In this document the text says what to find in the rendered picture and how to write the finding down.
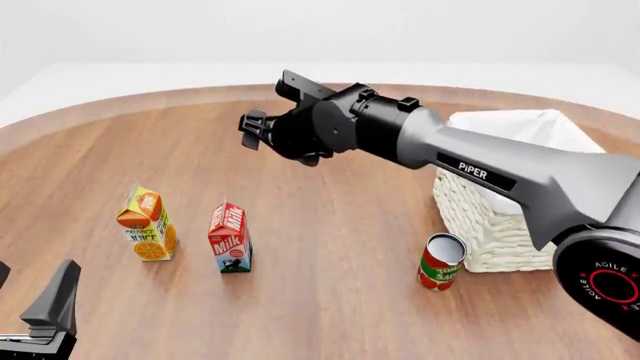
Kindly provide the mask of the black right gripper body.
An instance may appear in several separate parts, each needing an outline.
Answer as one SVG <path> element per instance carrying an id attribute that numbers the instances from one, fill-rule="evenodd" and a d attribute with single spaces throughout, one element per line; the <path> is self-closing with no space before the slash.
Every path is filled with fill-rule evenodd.
<path id="1" fill-rule="evenodd" d="M 333 151 L 316 134 L 312 107 L 267 116 L 267 127 L 267 144 L 284 158 L 298 161 L 301 155 L 312 152 L 317 152 L 320 159 L 333 157 Z"/>

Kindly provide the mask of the white wicker basket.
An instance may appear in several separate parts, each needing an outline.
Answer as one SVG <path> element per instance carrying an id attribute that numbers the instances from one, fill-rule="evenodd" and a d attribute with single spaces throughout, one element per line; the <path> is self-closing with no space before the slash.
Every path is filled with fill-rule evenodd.
<path id="1" fill-rule="evenodd" d="M 537 251 L 520 206 L 438 168 L 433 196 L 445 227 L 467 248 L 469 272 L 517 272 L 552 269 L 554 245 Z"/>

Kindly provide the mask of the red milk carton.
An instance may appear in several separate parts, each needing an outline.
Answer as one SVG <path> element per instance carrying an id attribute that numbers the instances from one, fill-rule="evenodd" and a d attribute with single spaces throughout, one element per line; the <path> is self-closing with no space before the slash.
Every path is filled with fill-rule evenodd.
<path id="1" fill-rule="evenodd" d="M 251 272 L 253 245 L 244 209 L 224 200 L 212 212 L 207 236 L 221 273 Z"/>

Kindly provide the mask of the orange juice carton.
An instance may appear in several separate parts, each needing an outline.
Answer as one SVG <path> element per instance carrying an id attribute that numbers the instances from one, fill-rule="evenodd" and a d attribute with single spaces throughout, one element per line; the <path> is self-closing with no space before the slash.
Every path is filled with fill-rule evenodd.
<path id="1" fill-rule="evenodd" d="M 158 192 L 135 183 L 116 221 L 142 261 L 173 258 L 178 242 L 177 230 Z"/>

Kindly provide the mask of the tomato sauce tin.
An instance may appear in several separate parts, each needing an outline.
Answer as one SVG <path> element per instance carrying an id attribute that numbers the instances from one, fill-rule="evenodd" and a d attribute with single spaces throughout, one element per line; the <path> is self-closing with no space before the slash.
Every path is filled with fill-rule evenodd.
<path id="1" fill-rule="evenodd" d="M 458 236 L 435 233 L 425 244 L 417 276 L 420 284 L 429 290 L 442 292 L 454 284 L 461 269 L 467 248 Z"/>

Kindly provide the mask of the white cloth basket liner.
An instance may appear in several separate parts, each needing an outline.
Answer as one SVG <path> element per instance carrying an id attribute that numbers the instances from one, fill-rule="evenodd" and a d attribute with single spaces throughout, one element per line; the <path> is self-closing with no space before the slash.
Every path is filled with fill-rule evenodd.
<path id="1" fill-rule="evenodd" d="M 574 122 L 558 110 L 495 110 L 459 112 L 448 125 L 538 146 L 571 152 L 603 153 Z"/>

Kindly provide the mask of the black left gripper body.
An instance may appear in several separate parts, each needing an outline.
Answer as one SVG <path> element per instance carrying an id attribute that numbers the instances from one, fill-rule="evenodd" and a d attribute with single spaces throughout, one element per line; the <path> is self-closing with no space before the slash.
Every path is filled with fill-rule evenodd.
<path id="1" fill-rule="evenodd" d="M 0 360 L 69 360 L 77 339 L 52 326 L 28 334 L 0 334 Z"/>

